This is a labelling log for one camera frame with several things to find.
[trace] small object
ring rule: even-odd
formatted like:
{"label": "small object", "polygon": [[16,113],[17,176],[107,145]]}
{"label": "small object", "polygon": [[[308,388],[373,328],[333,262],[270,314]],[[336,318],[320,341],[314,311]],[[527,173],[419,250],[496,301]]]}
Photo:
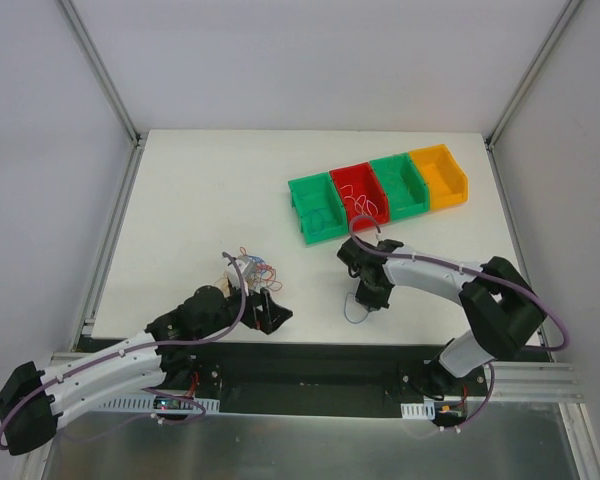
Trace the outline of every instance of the small object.
{"label": "small object", "polygon": [[469,181],[446,145],[412,150],[409,156],[429,187],[431,210],[467,201]]}

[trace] wire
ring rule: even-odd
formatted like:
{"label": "wire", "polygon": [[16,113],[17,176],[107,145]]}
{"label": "wire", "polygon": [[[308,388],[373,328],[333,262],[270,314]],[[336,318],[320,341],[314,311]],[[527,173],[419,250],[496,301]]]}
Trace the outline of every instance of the wire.
{"label": "wire", "polygon": [[[358,195],[357,198],[355,198],[353,196],[353,185],[343,185],[340,188],[340,191],[342,192],[342,190],[344,190],[345,188],[349,187],[351,189],[351,193],[349,195],[345,195],[343,197],[343,200],[351,200],[353,202],[353,209],[355,210],[356,213],[359,213],[361,215],[377,215],[379,210],[378,207],[375,203],[373,203],[371,200],[369,200],[367,198],[367,196],[363,193]],[[371,209],[369,208],[369,206],[373,206],[373,208],[375,208],[376,213],[371,213]]]}
{"label": "wire", "polygon": [[[236,274],[238,276],[240,285],[244,284],[244,278],[242,276],[242,272],[240,271],[240,267],[236,263],[235,258],[232,257],[231,255],[229,255],[227,252],[222,252],[222,256],[224,258],[226,258],[229,261],[229,263],[233,266],[233,268],[236,270]],[[241,288],[240,293],[241,293],[240,310],[238,311],[238,314],[236,315],[236,319],[226,330],[224,330],[223,332],[220,332],[219,334],[217,334],[213,337],[202,338],[199,340],[161,340],[161,341],[157,341],[157,342],[147,342],[147,343],[143,343],[140,345],[134,345],[132,347],[121,348],[119,351],[109,353],[103,357],[97,358],[95,360],[91,360],[90,362],[87,362],[84,365],[80,365],[79,367],[73,368],[73,369],[67,371],[61,378],[63,378],[63,379],[71,378],[74,375],[84,372],[85,370],[88,370],[96,365],[100,365],[101,363],[104,363],[108,360],[112,360],[114,358],[119,358],[121,353],[127,354],[127,353],[135,352],[135,351],[142,350],[145,348],[152,348],[152,347],[193,347],[193,346],[197,346],[197,345],[205,345],[207,343],[212,343],[217,340],[220,340],[221,338],[224,338],[227,335],[229,335],[238,326],[238,324],[240,323],[240,320],[242,320],[242,316],[244,315],[244,311],[247,306],[247,292],[245,291],[244,288]],[[11,409],[11,411],[7,414],[7,416],[4,418],[4,420],[0,424],[0,450],[8,450],[9,449],[8,445],[5,445],[4,443],[2,443],[2,436],[4,435],[4,431],[9,426],[9,423],[11,423],[13,418],[33,398],[35,398],[40,393],[43,393],[47,388],[49,388],[57,383],[59,383],[58,377],[53,378],[53,379],[49,380],[48,382],[40,385],[38,388],[31,391],[28,395],[24,396],[16,404],[16,406]]]}
{"label": "wire", "polygon": [[[184,420],[170,420],[168,418],[161,417],[160,420],[158,420],[158,423],[160,425],[162,425],[163,423],[167,424],[167,425],[185,425],[185,424],[193,423],[197,420],[200,420],[207,413],[207,409],[204,408],[204,405],[202,405],[201,403],[198,403],[195,400],[192,400],[190,398],[171,395],[170,393],[162,392],[159,390],[154,390],[153,388],[145,388],[144,391],[147,393],[152,393],[159,397],[171,398],[174,400],[179,400],[184,403],[188,403],[188,404],[192,405],[193,407],[197,408],[198,410],[200,410],[200,413],[198,413],[197,415],[187,415],[187,418]],[[62,436],[71,442],[84,445],[84,444],[95,442],[96,440],[100,440],[101,438],[104,438],[114,432],[117,432],[122,427],[125,427],[125,426],[129,425],[130,423],[135,422],[136,420],[140,420],[141,418],[156,418],[156,414],[155,413],[140,413],[138,415],[134,415],[133,417],[130,417],[123,422],[120,422],[119,424],[115,425],[114,427],[111,427],[110,429],[105,430],[102,433],[98,433],[98,434],[93,435],[88,438],[77,438],[72,435],[69,435],[66,432],[67,427],[65,427],[62,429]]]}
{"label": "wire", "polygon": [[460,400],[460,403],[457,403],[455,405],[452,405],[453,407],[464,407],[465,403],[467,401],[467,396],[469,395],[469,389],[467,388],[467,386],[463,383],[462,384],[462,399]]}
{"label": "wire", "polygon": [[487,390],[487,394],[485,395],[484,400],[482,401],[480,406],[478,408],[476,408],[475,412],[473,412],[471,415],[469,415],[469,417],[467,417],[467,419],[464,422],[462,422],[460,424],[460,426],[464,426],[467,423],[473,421],[473,419],[476,418],[478,415],[480,415],[480,412],[482,412],[484,410],[484,407],[487,406],[487,403],[489,403],[489,400],[491,400],[491,395],[493,395],[493,388],[495,387],[495,384],[496,384],[496,369],[493,368],[493,365],[491,364],[491,362],[487,362],[485,365],[487,367],[489,367],[489,372],[490,372],[490,376],[491,376],[491,379],[489,380],[489,390]]}
{"label": "wire", "polygon": [[352,295],[354,295],[353,292],[347,292],[347,294],[344,296],[344,308],[343,308],[342,313],[344,314],[344,318],[347,319],[347,322],[349,322],[349,323],[351,323],[353,325],[360,325],[369,316],[369,311],[367,310],[367,313],[365,314],[364,317],[362,317],[362,319],[360,319],[360,320],[351,320],[349,318],[349,316],[347,315],[347,303],[348,303],[349,297],[351,297]]}
{"label": "wire", "polygon": [[517,283],[510,282],[509,280],[505,280],[503,278],[495,277],[493,275],[489,275],[487,273],[484,273],[484,272],[481,272],[481,271],[478,271],[478,270],[474,270],[472,268],[467,268],[467,267],[458,265],[456,263],[449,262],[447,260],[442,260],[440,258],[429,257],[427,255],[421,255],[419,253],[416,254],[416,253],[379,252],[377,250],[369,248],[364,243],[362,243],[360,241],[360,239],[356,236],[356,234],[353,231],[353,227],[355,226],[355,224],[358,221],[360,221],[362,219],[365,219],[365,218],[369,219],[369,220],[371,220],[373,222],[374,226],[376,227],[376,230],[378,231],[378,234],[382,233],[382,230],[380,229],[380,225],[378,224],[378,222],[376,221],[375,218],[370,217],[369,215],[358,215],[357,217],[352,218],[351,221],[349,222],[349,234],[351,235],[351,239],[353,240],[353,242],[358,247],[360,247],[360,249],[362,249],[365,252],[370,253],[372,255],[376,255],[378,257],[402,258],[402,259],[406,259],[406,260],[413,260],[413,261],[418,260],[418,261],[423,261],[423,262],[426,262],[426,263],[432,263],[434,265],[445,267],[445,268],[448,268],[448,269],[456,271],[456,272],[468,273],[469,275],[474,275],[474,276],[476,276],[478,278],[482,278],[484,280],[488,280],[490,282],[497,283],[498,285],[502,285],[503,287],[507,287],[507,288],[513,290],[514,292],[519,293],[520,295],[523,295],[524,297],[526,297],[530,301],[532,301],[540,310],[542,310],[544,312],[545,315],[547,315],[549,318],[551,318],[551,320],[553,321],[553,323],[555,324],[555,326],[558,327],[558,330],[560,330],[560,333],[562,334],[562,343],[560,345],[557,345],[557,346],[554,346],[554,347],[550,347],[550,346],[540,346],[540,347],[526,346],[525,347],[526,350],[532,350],[532,351],[536,351],[536,352],[559,352],[561,350],[564,350],[565,348],[567,348],[571,344],[571,336],[569,335],[569,331],[567,329],[567,326],[564,324],[564,322],[562,321],[562,319],[558,316],[558,314],[556,312],[553,311],[553,309],[551,309],[547,304],[545,304],[532,291],[527,290],[524,287],[521,287]]}
{"label": "wire", "polygon": [[199,382],[200,375],[198,375],[198,372],[193,372],[193,376],[191,377],[191,387],[189,387],[189,390],[185,394],[185,397],[193,398],[193,395],[196,393],[196,387],[198,386]]}
{"label": "wire", "polygon": [[244,247],[240,247],[240,253],[249,257],[256,265],[255,272],[247,277],[249,288],[257,290],[259,286],[263,286],[272,292],[282,289],[282,282],[276,280],[277,272],[273,266],[267,264],[263,258],[249,255]]}

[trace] purple cable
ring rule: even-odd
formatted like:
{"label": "purple cable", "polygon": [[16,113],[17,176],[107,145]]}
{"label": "purple cable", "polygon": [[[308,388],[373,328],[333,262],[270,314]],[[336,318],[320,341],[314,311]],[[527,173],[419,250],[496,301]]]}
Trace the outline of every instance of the purple cable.
{"label": "purple cable", "polygon": [[[222,256],[225,257],[226,259],[228,259],[231,266],[233,266],[233,268],[235,268],[236,274],[238,276],[238,281],[240,282],[240,292],[241,292],[240,310],[238,311],[238,315],[236,315],[236,319],[229,326],[229,328],[227,328],[224,332],[219,333],[215,337],[207,337],[207,338],[202,338],[200,340],[163,340],[160,342],[148,342],[148,343],[143,343],[141,345],[135,345],[135,346],[129,347],[129,348],[123,348],[122,350],[124,351],[124,353],[131,353],[131,352],[135,352],[137,350],[142,350],[143,348],[151,348],[151,347],[173,347],[173,346],[193,347],[193,346],[197,346],[197,345],[205,345],[207,343],[212,343],[217,340],[220,340],[221,338],[224,338],[227,335],[229,335],[238,326],[238,324],[240,323],[240,320],[242,320],[242,315],[244,315],[244,311],[247,308],[247,292],[244,289],[245,282],[244,282],[244,278],[242,277],[242,272],[240,272],[240,267],[238,267],[238,264],[236,263],[234,257],[229,255],[227,252],[222,252]],[[87,362],[84,365],[74,368],[73,370],[69,370],[67,373],[65,373],[63,375],[63,379],[70,378],[80,372],[84,372],[85,370],[87,370],[91,367],[100,365],[101,363],[104,363],[107,360],[111,360],[111,359],[117,358],[119,356],[120,356],[119,352],[112,352],[108,355],[105,355],[104,357],[97,358],[95,360]],[[40,385],[38,388],[33,390],[31,393],[26,395],[24,398],[22,398],[16,404],[16,406],[11,409],[11,411],[7,414],[7,416],[4,418],[4,420],[0,424],[0,450],[8,450],[9,449],[8,445],[5,445],[4,443],[2,443],[2,436],[4,435],[4,431],[7,428],[7,426],[9,425],[9,423],[11,422],[11,420],[13,420],[13,417],[15,417],[18,414],[18,412],[20,412],[20,410],[22,410],[22,408],[28,402],[30,402],[31,399],[33,399],[36,395],[40,394],[41,392],[44,392],[47,388],[55,385],[56,383],[58,383],[58,379],[53,378],[53,379],[49,380],[48,382]],[[127,421],[123,422],[120,425],[120,427],[130,423],[131,421],[133,421],[133,420],[128,419]],[[114,430],[117,430],[117,428],[114,427],[113,429],[105,432],[105,434],[111,433]]]}
{"label": "purple cable", "polygon": [[448,262],[446,260],[442,260],[442,259],[439,259],[439,258],[429,257],[427,255],[412,254],[412,253],[387,253],[387,252],[378,252],[377,250],[373,250],[373,249],[367,247],[365,244],[363,244],[360,241],[360,239],[356,236],[356,234],[354,233],[354,231],[353,231],[354,225],[359,220],[362,220],[363,218],[367,218],[367,219],[371,220],[373,222],[373,224],[375,225],[376,230],[378,231],[378,233],[382,233],[382,230],[380,230],[380,225],[378,224],[378,222],[376,221],[376,219],[373,218],[373,217],[370,217],[368,215],[358,215],[357,217],[352,218],[351,222],[349,222],[349,234],[351,235],[351,239],[354,241],[354,243],[358,247],[360,247],[362,250],[364,250],[367,253],[370,253],[372,255],[376,255],[378,257],[403,258],[403,259],[406,259],[406,260],[418,260],[418,261],[423,261],[423,262],[427,262],[427,263],[432,263],[434,265],[439,265],[441,267],[445,267],[445,268],[448,268],[450,270],[454,270],[456,272],[468,273],[468,274],[474,275],[474,276],[476,276],[478,278],[482,278],[484,280],[488,280],[490,282],[497,283],[499,285],[502,285],[503,287],[510,288],[514,292],[519,293],[520,295],[525,296],[526,298],[528,298],[529,300],[531,300],[533,303],[535,303],[536,306],[540,310],[542,310],[549,318],[551,318],[551,320],[553,321],[553,323],[555,324],[555,326],[558,327],[558,330],[560,330],[560,333],[562,334],[562,343],[560,345],[555,346],[555,347],[549,347],[549,346],[544,346],[544,347],[526,346],[525,347],[526,350],[532,350],[532,351],[536,351],[536,352],[559,352],[561,350],[564,350],[565,348],[567,348],[571,344],[571,336],[569,335],[569,331],[567,330],[567,326],[560,319],[560,317],[558,316],[558,314],[556,312],[554,312],[540,298],[538,298],[538,296],[535,293],[533,293],[532,291],[527,290],[524,287],[521,287],[517,283],[510,282],[509,280],[505,280],[505,279],[499,278],[499,277],[494,277],[493,275],[489,275],[488,273],[480,272],[480,271],[474,270],[472,268],[462,267],[462,266],[460,266],[458,264],[455,264],[455,263],[452,263],[452,262]]}

